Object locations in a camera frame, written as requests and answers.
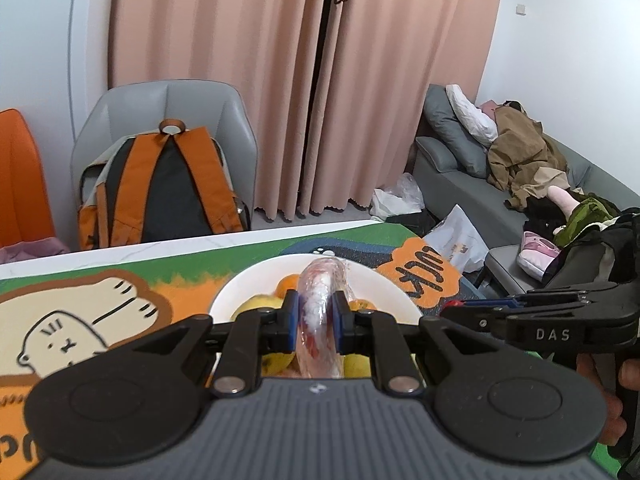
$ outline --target brown jacket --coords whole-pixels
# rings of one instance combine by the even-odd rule
[[[542,131],[542,124],[509,106],[495,111],[498,138],[489,148],[487,158],[491,174],[487,179],[500,190],[509,190],[513,208],[527,206],[527,193],[522,186],[535,184],[539,168],[566,171],[566,159],[553,140]]]

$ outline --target orange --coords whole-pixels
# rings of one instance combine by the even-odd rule
[[[281,300],[284,300],[289,289],[292,288],[293,290],[296,290],[298,288],[299,279],[299,274],[290,274],[289,276],[285,276],[280,280],[280,283],[278,283],[275,295]]]
[[[376,306],[371,303],[370,301],[367,300],[353,300],[349,302],[349,308],[351,310],[353,310],[354,312],[357,312],[359,310],[377,310]]]

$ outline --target curtain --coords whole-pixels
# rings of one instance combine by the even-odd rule
[[[292,218],[323,0],[114,0],[110,83],[230,83],[258,140],[255,205]]]
[[[475,99],[500,0],[349,0],[332,9],[300,212],[368,206],[401,174],[427,86]]]

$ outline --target floor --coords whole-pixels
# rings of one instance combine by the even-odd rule
[[[288,221],[282,216],[282,213],[278,213],[278,217],[275,220],[269,220],[264,214],[264,211],[258,209],[254,213],[254,220],[252,224],[252,230],[261,229],[276,229],[279,227],[292,227],[299,225],[313,225],[313,224],[329,224],[332,222],[350,222],[354,220],[369,220],[371,215],[366,209],[354,206],[353,204],[347,204],[344,211],[337,209],[325,209],[322,214],[308,214],[306,217],[296,215],[292,221]]]

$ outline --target white bowl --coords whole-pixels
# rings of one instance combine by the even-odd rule
[[[286,254],[264,260],[235,276],[220,290],[209,309],[215,323],[231,321],[231,316],[256,294],[273,294],[278,282],[290,274],[300,274],[320,254]],[[393,282],[375,270],[343,260],[347,281],[356,298],[373,303],[378,310],[392,314],[398,323],[418,324],[422,315],[414,302]]]

